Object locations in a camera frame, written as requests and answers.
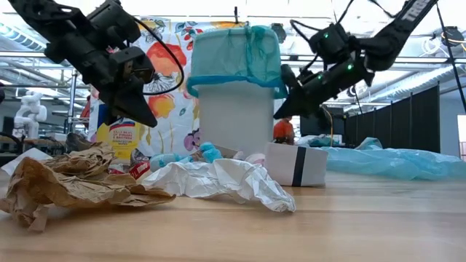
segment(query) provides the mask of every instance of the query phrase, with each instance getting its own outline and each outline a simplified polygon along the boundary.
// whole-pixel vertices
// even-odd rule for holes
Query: colorful floral fabric
[[[206,31],[244,26],[244,24],[180,22],[160,17],[141,17],[141,20],[163,40],[180,61],[185,79],[183,84],[172,92],[146,96],[146,102],[157,118],[157,126],[138,128],[138,150],[146,156],[168,153],[191,154],[199,148],[201,136],[199,131],[199,101],[186,90],[186,80],[191,72],[194,39]],[[157,80],[144,86],[144,92],[160,92],[174,87],[181,80],[181,72],[175,60],[142,26],[140,26],[140,30],[141,38],[133,45],[146,52],[158,76]],[[91,97],[91,108],[94,112],[91,112],[90,125],[97,126],[100,132],[107,132],[104,127],[101,127],[103,124],[98,124],[102,123],[102,121],[98,122],[97,117],[99,115],[98,105],[101,102],[94,95]],[[89,134],[90,138],[95,137],[97,128],[92,129]]]

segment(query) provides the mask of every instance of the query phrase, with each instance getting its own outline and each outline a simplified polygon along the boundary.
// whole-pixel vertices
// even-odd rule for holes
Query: white trash bin
[[[194,40],[186,88],[199,98],[201,142],[264,153],[273,137],[274,99],[286,97],[280,48],[270,28],[233,28]]]

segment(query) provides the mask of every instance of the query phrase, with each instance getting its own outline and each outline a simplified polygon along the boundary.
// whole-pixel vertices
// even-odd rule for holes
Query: black partition wall
[[[411,148],[440,153],[438,86],[379,110],[349,117],[347,142],[359,145],[378,138],[384,148]]]

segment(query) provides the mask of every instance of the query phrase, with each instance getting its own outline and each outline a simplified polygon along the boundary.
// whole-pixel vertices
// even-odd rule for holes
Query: teal plastic bag
[[[286,98],[280,66],[278,38],[270,28],[246,26],[208,31],[194,40],[186,88],[197,98],[197,85],[247,81],[274,89],[274,98]]]
[[[423,150],[383,149],[376,138],[366,138],[356,149],[321,149],[328,152],[327,170],[403,180],[466,178],[466,162],[458,157]]]

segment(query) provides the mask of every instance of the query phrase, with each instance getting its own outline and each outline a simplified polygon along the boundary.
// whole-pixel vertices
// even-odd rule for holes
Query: black tape stripe
[[[304,160],[306,159],[306,148],[299,146],[296,153],[296,162],[294,164],[294,174],[292,186],[301,186],[303,179]]]

